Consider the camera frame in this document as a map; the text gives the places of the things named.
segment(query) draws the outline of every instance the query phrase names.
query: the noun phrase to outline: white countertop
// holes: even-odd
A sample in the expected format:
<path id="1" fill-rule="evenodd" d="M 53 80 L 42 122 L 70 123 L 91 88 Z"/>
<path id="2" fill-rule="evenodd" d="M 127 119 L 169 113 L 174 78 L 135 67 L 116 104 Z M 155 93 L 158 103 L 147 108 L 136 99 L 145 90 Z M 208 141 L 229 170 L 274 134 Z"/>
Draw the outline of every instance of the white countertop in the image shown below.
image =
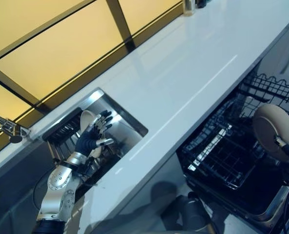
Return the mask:
<path id="1" fill-rule="evenodd" d="M 289 24 L 286 0 L 212 0 L 180 16 L 32 127 L 39 137 L 101 88 L 149 132 L 84 196 L 84 233 L 114 215 L 239 83 Z M 0 151 L 0 167 L 28 145 Z"/>

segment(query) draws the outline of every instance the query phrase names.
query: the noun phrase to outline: black wire rack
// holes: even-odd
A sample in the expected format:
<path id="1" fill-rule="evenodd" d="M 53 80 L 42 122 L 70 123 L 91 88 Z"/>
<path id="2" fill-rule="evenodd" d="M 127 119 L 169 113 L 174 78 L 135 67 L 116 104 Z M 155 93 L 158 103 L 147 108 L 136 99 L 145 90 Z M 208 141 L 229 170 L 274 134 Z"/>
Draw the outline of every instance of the black wire rack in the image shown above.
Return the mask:
<path id="1" fill-rule="evenodd" d="M 289 114 L 289 84 L 251 72 L 178 149 L 183 170 L 213 176 L 234 190 L 240 188 L 266 155 L 252 130 L 253 114 L 265 103 Z"/>

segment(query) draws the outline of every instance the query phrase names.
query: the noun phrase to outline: faucet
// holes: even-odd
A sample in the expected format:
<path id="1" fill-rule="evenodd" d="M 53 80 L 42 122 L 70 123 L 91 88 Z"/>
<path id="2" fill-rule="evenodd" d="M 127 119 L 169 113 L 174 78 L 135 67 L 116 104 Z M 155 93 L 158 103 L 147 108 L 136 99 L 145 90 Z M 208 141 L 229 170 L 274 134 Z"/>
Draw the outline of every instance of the faucet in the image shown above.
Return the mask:
<path id="1" fill-rule="evenodd" d="M 21 142 L 23 137 L 26 137 L 30 132 L 29 129 L 2 117 L 0 117 L 0 131 L 3 131 L 9 136 L 11 143 Z"/>

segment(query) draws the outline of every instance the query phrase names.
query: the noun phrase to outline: sink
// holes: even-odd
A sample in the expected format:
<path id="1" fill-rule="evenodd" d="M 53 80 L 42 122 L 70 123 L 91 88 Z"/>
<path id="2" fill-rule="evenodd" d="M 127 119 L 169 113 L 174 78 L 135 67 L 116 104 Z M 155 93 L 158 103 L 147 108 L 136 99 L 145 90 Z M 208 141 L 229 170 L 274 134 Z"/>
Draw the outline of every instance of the sink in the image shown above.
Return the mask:
<path id="1" fill-rule="evenodd" d="M 89 158 L 89 167 L 84 181 L 96 184 L 124 155 L 126 155 L 144 136 L 148 129 L 137 119 L 109 97 L 101 89 L 96 89 L 68 115 L 58 120 L 43 136 L 48 142 L 51 155 L 57 160 L 66 160 L 75 150 L 75 144 L 81 135 L 80 115 L 89 110 L 98 115 L 104 110 L 111 111 L 112 127 L 105 132 L 106 138 L 114 139 L 114 144 L 103 146 L 98 158 Z M 89 186 L 82 185 L 76 191 L 76 201 Z"/>
<path id="2" fill-rule="evenodd" d="M 106 135 L 116 141 L 121 156 L 128 153 L 148 133 L 147 128 L 101 89 L 94 91 L 80 106 L 82 110 L 89 110 L 95 115 L 104 110 L 112 112 L 113 119 L 109 123 L 113 126 L 106 131 Z"/>

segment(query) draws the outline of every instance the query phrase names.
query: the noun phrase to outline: cabinet door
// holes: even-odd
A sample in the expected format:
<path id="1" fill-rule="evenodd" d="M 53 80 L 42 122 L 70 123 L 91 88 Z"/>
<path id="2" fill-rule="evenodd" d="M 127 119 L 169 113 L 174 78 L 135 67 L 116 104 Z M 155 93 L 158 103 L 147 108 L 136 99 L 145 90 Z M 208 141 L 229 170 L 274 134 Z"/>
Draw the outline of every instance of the cabinet door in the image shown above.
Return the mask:
<path id="1" fill-rule="evenodd" d="M 289 83 L 289 29 L 262 59 L 258 73 Z"/>

